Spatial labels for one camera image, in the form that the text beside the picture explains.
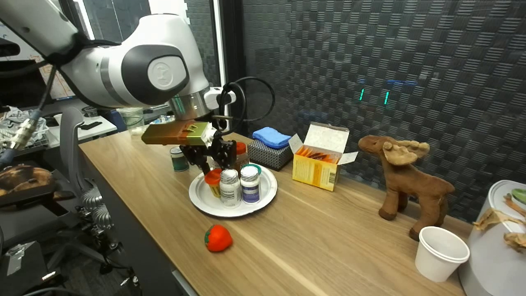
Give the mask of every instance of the computer monitor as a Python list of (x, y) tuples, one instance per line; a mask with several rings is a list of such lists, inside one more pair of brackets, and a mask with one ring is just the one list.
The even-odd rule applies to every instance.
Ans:
[[(17, 70), (32, 64), (35, 64), (34, 60), (0, 61), (0, 72)], [(45, 90), (46, 83), (38, 69), (17, 77), (0, 77), (0, 107), (3, 110), (6, 106), (36, 107)], [(48, 95), (46, 103), (52, 101)]]

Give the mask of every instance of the tissue box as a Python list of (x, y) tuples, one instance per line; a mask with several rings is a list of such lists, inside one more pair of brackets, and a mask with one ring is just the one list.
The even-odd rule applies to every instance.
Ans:
[(305, 142), (298, 134), (289, 140), (294, 153), (292, 179), (334, 191), (339, 166), (353, 162), (358, 152), (344, 153), (349, 129), (312, 122)]
[(273, 149), (265, 146), (259, 140), (254, 140), (248, 144), (247, 148), (250, 162), (261, 164), (275, 171), (281, 170), (292, 159), (292, 151), (289, 146)]

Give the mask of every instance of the moose hoof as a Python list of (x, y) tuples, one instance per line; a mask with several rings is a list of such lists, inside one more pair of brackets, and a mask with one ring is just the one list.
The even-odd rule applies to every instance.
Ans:
[(418, 232), (416, 232), (413, 228), (409, 230), (409, 237), (412, 238), (414, 241), (420, 241), (420, 238), (418, 237)]
[(388, 221), (391, 221), (393, 220), (395, 217), (396, 217), (396, 213), (394, 214), (389, 214), (388, 212), (384, 211), (383, 209), (380, 209), (378, 211), (378, 214), (380, 215), (380, 217), (388, 220)]

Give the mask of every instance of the gray chair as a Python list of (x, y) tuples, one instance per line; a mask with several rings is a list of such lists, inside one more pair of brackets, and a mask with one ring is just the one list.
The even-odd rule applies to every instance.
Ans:
[(104, 258), (95, 250), (79, 243), (77, 238), (82, 232), (75, 226), (80, 222), (76, 206), (81, 205), (80, 196), (91, 188), (81, 173), (78, 147), (78, 127), (84, 123), (82, 113), (75, 108), (68, 108), (62, 113), (60, 122), (60, 158), (67, 168), (69, 182), (58, 171), (53, 172), (58, 190), (72, 191), (75, 197), (59, 201), (58, 204), (68, 210), (67, 214), (56, 216), (42, 205), (23, 210), (0, 210), (0, 225), (4, 230), (4, 247), (32, 240), (59, 238), (63, 240), (59, 249), (48, 263), (50, 269), (56, 267), (68, 250), (81, 252), (92, 259), (104, 262)]

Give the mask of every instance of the office chair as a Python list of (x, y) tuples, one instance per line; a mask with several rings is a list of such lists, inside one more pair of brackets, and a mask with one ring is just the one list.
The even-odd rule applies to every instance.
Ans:
[[(4, 229), (4, 248), (33, 240), (45, 240), (59, 236), (64, 240), (61, 247), (48, 262), (48, 268), (54, 269), (68, 250), (78, 251), (96, 261), (105, 260), (98, 252), (78, 241), (82, 232), (76, 227), (80, 218), (76, 206), (81, 205), (79, 197), (91, 189), (80, 172), (78, 127), (84, 122), (82, 113), (75, 108), (68, 108), (62, 114), (60, 123), (60, 158), (67, 167), (69, 182), (54, 171), (56, 188), (40, 186), (30, 190), (16, 192), (18, 196), (0, 199), (0, 206), (13, 205), (31, 201), (39, 203), (26, 209), (0, 209), (0, 224)], [(53, 201), (56, 190), (72, 191), (75, 197), (70, 200)]]

